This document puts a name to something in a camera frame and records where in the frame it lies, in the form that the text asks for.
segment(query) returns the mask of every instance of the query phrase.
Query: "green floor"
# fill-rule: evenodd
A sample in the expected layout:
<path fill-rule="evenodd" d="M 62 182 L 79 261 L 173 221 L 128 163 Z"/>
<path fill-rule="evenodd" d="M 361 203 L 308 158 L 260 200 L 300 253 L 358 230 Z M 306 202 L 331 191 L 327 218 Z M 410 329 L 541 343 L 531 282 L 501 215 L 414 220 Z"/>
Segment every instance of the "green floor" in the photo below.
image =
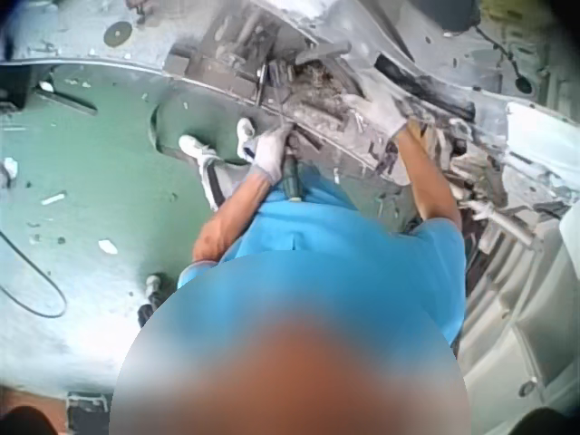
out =
<path fill-rule="evenodd" d="M 235 157 L 240 116 L 252 117 L 259 129 L 276 119 L 147 73 L 63 65 L 53 81 L 56 91 L 90 102 L 99 113 L 81 115 L 32 96 L 25 111 L 2 118 L 2 158 L 17 160 L 19 171 L 0 198 L 0 216 L 2 231 L 50 272 L 69 309 L 63 318 L 44 320 L 0 295 L 0 383 L 60 395 L 114 385 L 139 331 L 135 313 L 145 277 L 162 272 L 176 278 L 210 216 L 197 174 L 153 149 L 153 109 L 163 102 L 163 143 L 177 146 L 179 135 L 189 132 L 226 158 Z M 343 185 L 364 214 L 377 216 L 377 190 L 358 180 Z M 65 199 L 41 204 L 61 191 Z M 395 216 L 394 203 L 385 202 L 388 229 L 399 229 L 411 215 L 408 195 L 397 208 Z M 100 250 L 101 239 L 109 239 L 118 255 Z M 0 264 L 1 284 L 24 303 L 59 310 L 53 289 L 4 244 Z"/>

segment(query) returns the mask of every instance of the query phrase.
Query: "cable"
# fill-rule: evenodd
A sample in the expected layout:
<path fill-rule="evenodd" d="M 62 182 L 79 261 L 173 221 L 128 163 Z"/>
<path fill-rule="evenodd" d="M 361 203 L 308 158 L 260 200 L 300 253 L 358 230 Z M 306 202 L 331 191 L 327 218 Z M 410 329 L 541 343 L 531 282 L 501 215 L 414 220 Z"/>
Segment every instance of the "cable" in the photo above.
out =
<path fill-rule="evenodd" d="M 492 43 L 494 49 L 496 49 L 496 48 L 499 49 L 507 57 L 507 59 L 509 60 L 509 62 L 511 63 L 511 65 L 514 67 L 514 72 L 516 73 L 516 76 L 517 77 L 522 77 L 522 74 L 519 73 L 519 68 L 517 68 L 517 63 L 516 63 L 516 61 L 514 61 L 514 54 L 512 52 L 509 52 L 508 50 L 506 50 L 504 48 L 504 46 L 502 44 L 497 43 L 496 41 L 494 41 L 493 39 L 491 39 L 489 36 L 487 36 L 485 34 L 485 32 L 483 32 L 483 30 L 481 30 L 481 28 L 478 25 L 475 26 L 475 31 L 479 35 L 481 35 L 481 37 L 483 39 L 485 39 L 489 43 Z"/>
<path fill-rule="evenodd" d="M 46 281 L 54 289 L 54 291 L 56 291 L 56 293 L 63 300 L 63 309 L 61 310 L 60 313 L 57 313 L 57 314 L 40 313 L 39 311 L 34 310 L 30 306 L 28 306 L 28 305 L 23 304 L 22 302 L 20 302 L 10 292 L 8 292 L 8 290 L 6 290 L 3 286 L 0 285 L 0 290 L 2 291 L 2 293 L 4 293 L 6 296 L 8 296 L 8 298 L 12 302 L 14 302 L 18 306 L 20 306 L 21 308 L 23 308 L 24 310 L 26 310 L 28 313 L 31 313 L 31 314 L 34 314 L 34 315 L 38 315 L 39 317 L 43 317 L 44 319 L 58 319 L 59 317 L 64 316 L 64 314 L 66 313 L 66 310 L 68 309 L 68 302 L 66 300 L 66 296 L 64 295 L 63 291 L 58 287 L 58 285 L 56 285 L 56 283 L 50 278 L 50 276 L 48 276 L 45 272 L 43 272 L 42 270 L 40 270 L 38 268 L 38 266 L 35 265 L 32 262 L 32 260 L 30 258 L 28 258 L 24 254 L 24 252 L 22 252 L 20 249 L 18 249 L 18 247 L 16 247 L 16 245 L 14 243 L 12 243 L 12 241 L 2 231 L 0 231 L 0 237 L 6 242 L 6 244 L 8 246 L 10 246 L 15 251 L 15 253 L 19 257 L 21 257 L 24 260 L 24 262 L 27 265 L 29 265 L 38 275 L 40 275 L 44 279 L 44 281 Z"/>

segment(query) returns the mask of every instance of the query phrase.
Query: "hole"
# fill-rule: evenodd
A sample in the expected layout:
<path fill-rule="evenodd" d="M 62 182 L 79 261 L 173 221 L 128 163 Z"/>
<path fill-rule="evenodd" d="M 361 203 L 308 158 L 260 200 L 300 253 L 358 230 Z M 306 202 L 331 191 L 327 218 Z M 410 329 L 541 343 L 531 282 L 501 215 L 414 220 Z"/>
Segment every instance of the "hole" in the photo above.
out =
<path fill-rule="evenodd" d="M 518 47 L 517 50 L 523 54 L 529 54 L 529 55 L 534 54 L 534 52 L 532 52 L 531 50 L 528 50 L 527 48 L 524 48 L 524 47 Z"/>
<path fill-rule="evenodd" d="M 536 389 L 536 385 L 537 385 L 537 381 L 535 379 L 532 379 L 526 383 L 523 383 L 521 387 L 519 387 L 519 391 L 517 392 L 517 395 L 519 397 L 526 397 L 529 394 L 531 394 L 531 392 L 533 390 Z"/>
<path fill-rule="evenodd" d="M 524 18 L 524 16 L 517 11 L 512 11 L 511 9 L 508 9 L 506 11 L 506 14 L 510 17 L 510 18 L 514 18 L 515 20 L 521 20 L 522 18 Z"/>
<path fill-rule="evenodd" d="M 529 80 L 524 77 L 523 75 L 520 77 L 517 77 L 516 79 L 516 87 L 517 90 L 529 95 L 530 93 L 532 93 L 532 83 L 529 82 Z"/>

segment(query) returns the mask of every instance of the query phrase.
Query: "white work glove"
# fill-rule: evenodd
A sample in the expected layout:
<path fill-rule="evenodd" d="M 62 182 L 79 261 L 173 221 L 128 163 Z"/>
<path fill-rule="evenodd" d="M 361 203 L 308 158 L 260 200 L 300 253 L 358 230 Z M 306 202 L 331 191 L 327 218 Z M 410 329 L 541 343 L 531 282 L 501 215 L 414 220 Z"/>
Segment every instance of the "white work glove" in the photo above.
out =
<path fill-rule="evenodd" d="M 407 124 L 394 99 L 386 92 L 380 92 L 380 96 L 373 101 L 358 95 L 344 95 L 343 102 L 362 115 L 377 131 L 386 133 L 389 139 Z"/>
<path fill-rule="evenodd" d="M 286 123 L 275 130 L 269 130 L 256 138 L 256 156 L 252 162 L 250 174 L 256 171 L 266 174 L 274 186 L 282 179 L 282 161 L 288 133 L 294 124 Z"/>

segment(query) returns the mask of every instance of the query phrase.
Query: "painted floor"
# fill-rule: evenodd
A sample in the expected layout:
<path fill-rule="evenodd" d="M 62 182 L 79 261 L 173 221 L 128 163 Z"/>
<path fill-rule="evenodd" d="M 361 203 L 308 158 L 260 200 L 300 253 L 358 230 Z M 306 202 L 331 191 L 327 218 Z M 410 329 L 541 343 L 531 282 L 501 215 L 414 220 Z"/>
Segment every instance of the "painted floor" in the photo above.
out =
<path fill-rule="evenodd" d="M 0 227 L 60 287 L 68 311 L 43 319 L 0 295 L 0 384 L 62 397 L 71 390 L 112 391 L 139 332 L 146 276 L 175 279 L 210 216 L 198 175 L 153 149 L 154 108 L 163 102 L 163 143 L 177 147 L 188 132 L 227 159 L 235 157 L 241 116 L 259 130 L 276 120 L 145 72 L 62 65 L 53 70 L 53 83 L 57 92 L 94 105 L 98 115 L 32 95 L 25 111 L 1 119 L 1 157 L 19 167 L 14 187 L 0 197 Z M 377 216 L 380 189 L 357 179 L 342 184 L 363 214 Z M 42 205 L 61 192 L 62 200 Z M 402 229 L 413 215 L 408 190 L 396 208 L 398 213 L 395 202 L 385 201 L 387 229 Z M 104 239 L 117 255 L 100 249 Z M 60 311 L 54 289 L 3 241 L 0 265 L 0 284 L 21 302 L 47 314 Z"/>

